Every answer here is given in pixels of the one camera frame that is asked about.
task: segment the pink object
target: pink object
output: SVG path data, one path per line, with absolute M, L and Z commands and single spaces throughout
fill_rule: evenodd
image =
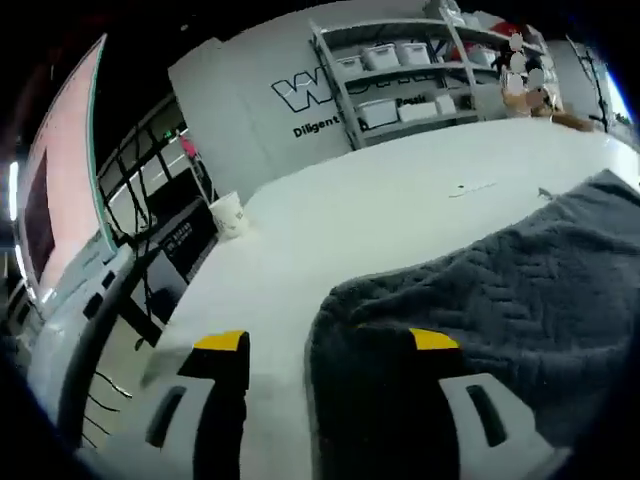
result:
M 43 152 L 47 151 L 47 196 L 55 248 L 44 268 L 38 291 L 58 283 L 64 269 L 98 231 L 87 160 L 87 121 L 91 83 L 104 37 L 67 79 L 45 117 L 29 152 L 26 172 L 18 188 L 18 205 L 24 208 Z M 33 271 L 26 240 L 24 216 L 19 221 L 22 255 Z
M 195 158 L 198 156 L 198 150 L 196 150 L 195 145 L 184 135 L 180 135 L 180 145 L 182 145 L 182 149 L 189 158 Z

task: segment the window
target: window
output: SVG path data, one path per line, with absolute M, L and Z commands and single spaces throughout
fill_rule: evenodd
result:
M 624 98 L 622 98 L 622 93 L 618 89 L 615 80 L 610 72 L 607 72 L 607 86 L 609 87 L 609 96 L 611 97 L 611 110 L 614 114 L 622 115 L 629 119 L 629 121 L 633 121 L 627 106 L 625 105 Z

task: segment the gray towel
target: gray towel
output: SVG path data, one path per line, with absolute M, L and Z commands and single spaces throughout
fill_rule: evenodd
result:
M 345 371 L 372 374 L 354 366 L 355 326 L 419 327 L 454 338 L 473 372 L 525 401 L 552 444 L 571 445 L 624 362 L 639 286 L 640 196 L 605 170 L 467 248 L 334 288 L 307 346 L 313 408 L 341 401 L 322 393 Z

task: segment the white wall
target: white wall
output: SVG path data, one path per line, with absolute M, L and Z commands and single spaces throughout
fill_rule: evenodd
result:
M 333 26 L 422 18 L 423 4 L 354 0 L 315 7 L 276 18 L 225 43 L 211 39 L 170 67 L 178 103 L 219 193 L 238 190 L 246 201 L 275 178 L 351 150 L 342 125 L 335 123 L 336 105 L 309 44 L 310 19 Z M 403 88 L 403 95 L 412 94 Z M 378 98 L 387 95 L 395 97 L 386 90 Z M 332 125 L 296 138 L 294 129 L 328 119 Z

